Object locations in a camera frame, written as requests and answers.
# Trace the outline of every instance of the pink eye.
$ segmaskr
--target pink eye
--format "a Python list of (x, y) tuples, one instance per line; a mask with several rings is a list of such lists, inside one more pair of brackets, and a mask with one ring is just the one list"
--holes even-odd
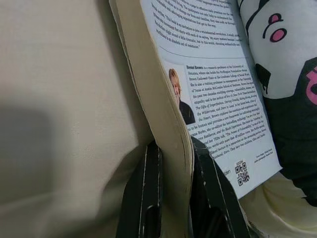
[(275, 43), (283, 40), (283, 38), (286, 36), (287, 31), (284, 28), (277, 29), (276, 31), (273, 32), (271, 35), (270, 41)]
[(269, 25), (271, 25), (271, 24), (276, 23), (276, 22), (281, 21), (281, 20), (282, 20), (281, 14), (275, 13), (269, 17), (268, 23), (269, 23)]

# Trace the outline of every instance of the barcode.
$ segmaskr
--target barcode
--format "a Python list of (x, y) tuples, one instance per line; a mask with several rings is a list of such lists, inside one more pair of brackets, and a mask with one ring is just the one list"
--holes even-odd
[(247, 163), (243, 160), (239, 161), (235, 167), (237, 180), (239, 186), (242, 186), (244, 183), (247, 183), (250, 180), (250, 176), (248, 173)]

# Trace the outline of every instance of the blonde hair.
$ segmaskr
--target blonde hair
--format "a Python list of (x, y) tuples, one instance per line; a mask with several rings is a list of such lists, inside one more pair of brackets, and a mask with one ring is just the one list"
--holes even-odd
[(176, 70), (171, 68), (168, 71), (168, 77), (169, 77), (170, 81), (172, 81), (172, 78), (174, 78), (174, 80), (176, 81), (176, 86), (179, 88), (179, 92), (181, 92), (181, 87), (180, 87), (180, 84), (179, 84), (179, 78), (178, 78)]

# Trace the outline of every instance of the beige wall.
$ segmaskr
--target beige wall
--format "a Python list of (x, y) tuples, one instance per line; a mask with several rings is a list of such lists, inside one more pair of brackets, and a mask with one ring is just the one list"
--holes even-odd
[(116, 218), (153, 139), (107, 2), (0, 1), (0, 237)]

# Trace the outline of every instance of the author photo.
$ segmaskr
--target author photo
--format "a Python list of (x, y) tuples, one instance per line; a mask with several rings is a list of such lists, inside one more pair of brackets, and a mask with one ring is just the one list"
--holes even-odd
[(184, 118), (186, 125), (195, 123), (195, 117), (194, 117), (193, 110), (190, 108), (190, 106), (188, 104), (182, 102), (182, 100), (181, 100), (182, 89), (181, 89), (181, 86), (179, 83), (178, 74), (174, 68), (169, 69), (168, 77), (169, 77), (169, 80), (173, 86), (176, 102), (179, 106), (180, 112)]

